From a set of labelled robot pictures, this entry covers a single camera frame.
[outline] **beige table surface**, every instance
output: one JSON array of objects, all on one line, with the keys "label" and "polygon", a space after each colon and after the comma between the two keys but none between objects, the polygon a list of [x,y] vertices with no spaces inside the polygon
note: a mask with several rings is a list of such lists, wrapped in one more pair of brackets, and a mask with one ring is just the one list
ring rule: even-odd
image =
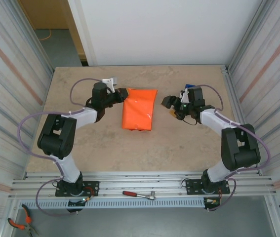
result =
[{"label": "beige table surface", "polygon": [[[81,78],[118,77],[116,88],[155,88],[152,131],[121,128],[123,104],[106,109],[104,117],[76,131],[73,157],[81,171],[203,171],[221,157],[221,138],[204,125],[188,125],[175,119],[160,105],[167,95],[179,95],[185,84],[210,84],[221,94],[223,115],[233,119],[231,105],[219,66],[123,66],[56,68],[45,111],[74,111],[79,106],[69,100],[71,86]],[[74,89],[73,99],[85,103],[91,96],[93,81]],[[206,104],[220,106],[217,95],[203,88]],[[42,116],[36,142],[45,121]],[[43,154],[36,143],[33,151]],[[48,160],[31,157],[28,171],[57,171]]]}]

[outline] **orange-handled pliers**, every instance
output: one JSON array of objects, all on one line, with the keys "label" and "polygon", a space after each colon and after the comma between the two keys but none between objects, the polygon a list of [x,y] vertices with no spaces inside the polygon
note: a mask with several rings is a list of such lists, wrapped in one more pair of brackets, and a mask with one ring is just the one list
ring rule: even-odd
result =
[{"label": "orange-handled pliers", "polygon": [[26,212],[26,223],[27,223],[27,224],[26,224],[26,225],[19,225],[19,224],[16,224],[16,223],[13,222],[13,220],[12,220],[11,218],[8,218],[8,223],[9,223],[12,227],[14,227],[14,228],[18,228],[18,229],[21,229],[21,230],[26,230],[26,231],[28,232],[28,235],[29,235],[30,237],[33,237],[31,231],[34,231],[34,232],[36,232],[37,235],[39,235],[39,234],[37,233],[37,231],[30,225],[31,222],[32,222],[32,219],[31,219],[31,217],[30,217],[30,211],[29,211],[29,209],[28,209],[27,206],[24,205],[24,204],[22,204],[21,206],[22,206],[22,208],[23,208],[23,209],[25,210],[25,212]]}]

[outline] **orange plastic bag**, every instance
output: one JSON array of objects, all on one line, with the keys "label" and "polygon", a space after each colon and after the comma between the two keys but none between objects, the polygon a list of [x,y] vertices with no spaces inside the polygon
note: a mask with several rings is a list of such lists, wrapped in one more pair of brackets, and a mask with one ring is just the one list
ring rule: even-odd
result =
[{"label": "orange plastic bag", "polygon": [[157,92],[158,90],[128,89],[129,95],[123,102],[123,129],[151,131]]}]

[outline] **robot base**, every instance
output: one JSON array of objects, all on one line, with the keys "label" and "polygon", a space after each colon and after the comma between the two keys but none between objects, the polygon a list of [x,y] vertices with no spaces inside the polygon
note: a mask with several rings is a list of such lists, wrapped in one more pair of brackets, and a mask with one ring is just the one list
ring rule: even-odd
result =
[{"label": "robot base", "polygon": [[186,191],[187,195],[205,195],[205,194],[219,194],[221,189],[222,194],[229,194],[230,187],[229,183],[225,180],[217,183],[213,183],[214,187],[211,190],[205,190],[201,179],[187,179],[186,180]]},{"label": "robot base", "polygon": [[55,196],[56,197],[91,197],[98,196],[99,181],[83,181],[82,174],[75,183],[68,183],[64,180],[57,182]]}]

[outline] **metal extrusion frame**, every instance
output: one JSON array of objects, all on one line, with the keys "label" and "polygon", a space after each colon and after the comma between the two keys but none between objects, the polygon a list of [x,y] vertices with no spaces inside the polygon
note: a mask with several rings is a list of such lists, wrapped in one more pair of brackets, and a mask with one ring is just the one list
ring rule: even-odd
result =
[{"label": "metal extrusion frame", "polygon": [[[199,179],[202,172],[188,171],[146,171],[146,172],[83,172],[84,180],[100,181],[99,194],[89,201],[83,208],[141,208],[141,207],[204,207],[203,198],[213,195],[189,196],[182,180]],[[21,204],[30,209],[37,209],[35,196],[38,188],[46,181],[57,178],[57,172],[29,172],[24,180],[15,180],[8,198],[6,216],[16,219]],[[273,196],[276,194],[274,185],[269,176],[260,176],[251,171],[234,176],[237,181],[235,196]],[[231,189],[234,183],[229,182]],[[127,197],[122,195],[123,190],[140,194],[149,194],[155,191],[156,200],[149,201],[143,198]],[[78,197],[55,197],[55,187],[47,184],[39,195],[39,204],[42,209],[66,209],[69,200]],[[10,236],[12,229],[3,219],[3,229],[0,236]]]}]

